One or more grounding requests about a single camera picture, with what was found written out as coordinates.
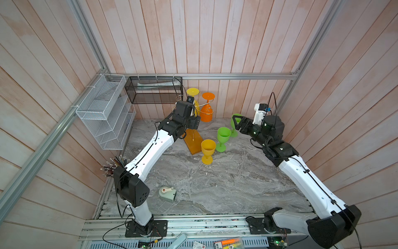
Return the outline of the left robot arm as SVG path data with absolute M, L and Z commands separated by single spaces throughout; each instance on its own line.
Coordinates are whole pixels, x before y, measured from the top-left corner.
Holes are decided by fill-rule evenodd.
M 126 166 L 113 171 L 116 193 L 132 207 L 135 223 L 148 230 L 153 223 L 147 198 L 150 193 L 145 180 L 162 154 L 178 139 L 184 139 L 186 130 L 196 130 L 201 120 L 195 115 L 194 97 L 178 101 L 175 109 L 158 126 L 153 138 Z

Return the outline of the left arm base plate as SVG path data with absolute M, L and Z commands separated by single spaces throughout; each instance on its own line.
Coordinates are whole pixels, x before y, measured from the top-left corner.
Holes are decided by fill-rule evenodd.
M 125 232 L 126 238 L 140 237 L 165 237 L 167 235 L 167 220 L 150 220 L 146 226 L 142 226 L 136 221 L 129 221 Z

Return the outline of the green wine glass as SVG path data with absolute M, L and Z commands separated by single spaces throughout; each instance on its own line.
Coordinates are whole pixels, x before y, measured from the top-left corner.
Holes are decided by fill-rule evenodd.
M 226 151 L 226 142 L 229 140 L 231 136 L 231 130 L 227 127 L 220 127 L 217 131 L 217 140 L 218 144 L 216 145 L 216 150 L 218 152 Z
M 232 129 L 231 129 L 231 137 L 232 138 L 236 138 L 238 136 L 238 131 L 235 129 L 235 121 L 236 121 L 237 124 L 239 124 L 240 120 L 241 120 L 240 117 L 242 117 L 242 115 L 236 113 L 236 114 L 233 114 L 233 116 L 231 118 L 231 127 L 232 127 Z

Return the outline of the gold rack with wooden base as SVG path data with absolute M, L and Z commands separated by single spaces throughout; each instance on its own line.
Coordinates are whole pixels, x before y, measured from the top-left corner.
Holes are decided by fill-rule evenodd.
M 203 105 L 199 105 L 198 116 L 200 116 L 200 110 Z M 195 155 L 201 152 L 201 143 L 203 142 L 202 137 L 200 136 L 197 130 L 187 129 L 187 136 L 184 138 L 184 142 L 186 143 L 190 153 Z

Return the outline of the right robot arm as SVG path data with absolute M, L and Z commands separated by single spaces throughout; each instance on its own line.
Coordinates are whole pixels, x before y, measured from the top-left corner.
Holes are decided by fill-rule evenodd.
M 320 247 L 329 249 L 357 231 L 361 211 L 333 194 L 305 164 L 297 150 L 283 140 L 284 123 L 278 116 L 252 120 L 234 115 L 232 120 L 235 129 L 258 143 L 258 148 L 274 166 L 295 183 L 313 209 L 310 214 L 280 207 L 270 209 L 263 219 L 266 232 L 291 229 L 310 236 Z

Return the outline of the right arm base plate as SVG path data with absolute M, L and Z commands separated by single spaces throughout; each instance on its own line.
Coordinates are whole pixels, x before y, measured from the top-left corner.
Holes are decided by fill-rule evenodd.
M 291 229 L 279 228 L 275 225 L 273 221 L 269 218 L 255 218 L 253 216 L 248 216 L 245 218 L 248 224 L 250 234 L 289 234 Z

